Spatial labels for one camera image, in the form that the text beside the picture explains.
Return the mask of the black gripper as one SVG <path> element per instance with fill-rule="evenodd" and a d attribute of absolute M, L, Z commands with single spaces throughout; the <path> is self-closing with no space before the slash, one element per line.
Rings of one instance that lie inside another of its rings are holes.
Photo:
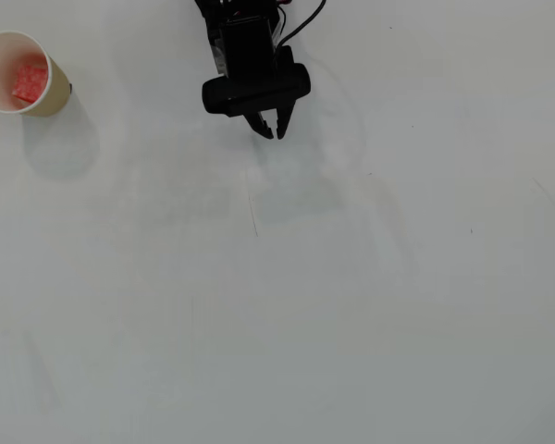
<path fill-rule="evenodd" d="M 283 19 L 280 15 L 213 15 L 210 17 L 210 46 L 220 82 L 228 79 L 259 80 L 295 65 L 291 49 L 277 54 Z M 277 138 L 288 130 L 295 102 L 277 109 Z M 261 112 L 243 115 L 253 132 L 267 140 L 273 130 Z"/>

